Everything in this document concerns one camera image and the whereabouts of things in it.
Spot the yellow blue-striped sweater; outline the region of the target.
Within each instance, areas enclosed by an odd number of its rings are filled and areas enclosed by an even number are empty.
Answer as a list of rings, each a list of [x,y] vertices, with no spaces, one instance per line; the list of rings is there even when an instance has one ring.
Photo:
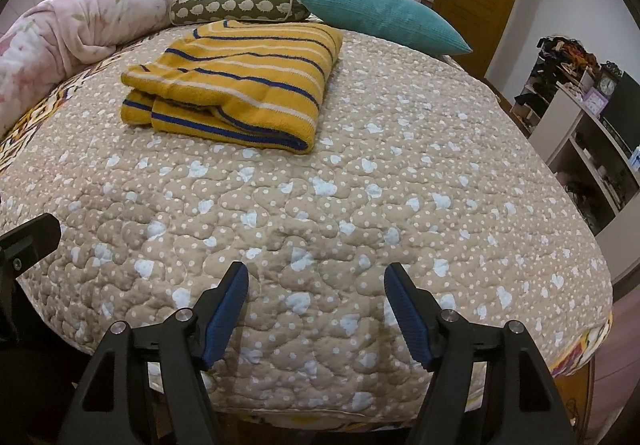
[[[343,42],[320,23],[221,20],[122,73],[130,126],[308,154]]]

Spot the beige dotted quilt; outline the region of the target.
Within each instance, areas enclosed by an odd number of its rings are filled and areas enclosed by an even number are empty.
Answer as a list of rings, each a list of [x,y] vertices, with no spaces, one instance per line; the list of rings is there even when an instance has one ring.
[[[243,262],[250,289],[213,406],[292,428],[416,417],[430,376],[383,291],[387,264],[468,321],[521,321],[552,373],[608,335],[612,285],[590,228],[496,95],[453,62],[349,32],[312,153],[130,128],[122,72],[88,79],[1,173],[1,226],[43,212],[58,251],[23,275],[85,352],[122,319],[163,321]]]

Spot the pink floral comforter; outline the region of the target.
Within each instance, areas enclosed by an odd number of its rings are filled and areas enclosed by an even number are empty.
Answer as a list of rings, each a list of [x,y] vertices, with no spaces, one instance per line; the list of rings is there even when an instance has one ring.
[[[1,133],[60,82],[169,26],[172,0],[43,0],[1,38]]]

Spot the white shelf unit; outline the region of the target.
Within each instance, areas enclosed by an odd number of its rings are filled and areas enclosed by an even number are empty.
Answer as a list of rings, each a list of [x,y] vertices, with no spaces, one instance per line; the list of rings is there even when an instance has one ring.
[[[639,266],[639,160],[615,130],[612,107],[637,83],[612,62],[599,64],[582,42],[542,37],[510,114],[564,187],[608,262],[617,283]],[[615,76],[610,98],[596,88]]]

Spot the small desk clock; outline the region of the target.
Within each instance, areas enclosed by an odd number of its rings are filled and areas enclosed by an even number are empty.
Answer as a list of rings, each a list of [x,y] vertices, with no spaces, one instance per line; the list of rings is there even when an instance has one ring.
[[[609,72],[601,72],[596,88],[603,96],[610,98],[615,91],[617,81],[618,79]]]

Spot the teal cushion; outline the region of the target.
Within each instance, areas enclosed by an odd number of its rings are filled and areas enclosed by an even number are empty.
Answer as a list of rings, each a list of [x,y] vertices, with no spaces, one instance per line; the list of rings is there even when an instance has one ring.
[[[335,28],[395,42],[431,56],[472,48],[442,16],[414,0],[298,0]]]

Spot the olive patterned bolster pillow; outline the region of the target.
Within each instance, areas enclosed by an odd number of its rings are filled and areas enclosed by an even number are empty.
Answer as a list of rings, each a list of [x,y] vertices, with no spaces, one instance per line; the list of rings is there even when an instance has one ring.
[[[249,23],[303,22],[310,15],[299,0],[172,0],[171,25],[238,20]]]

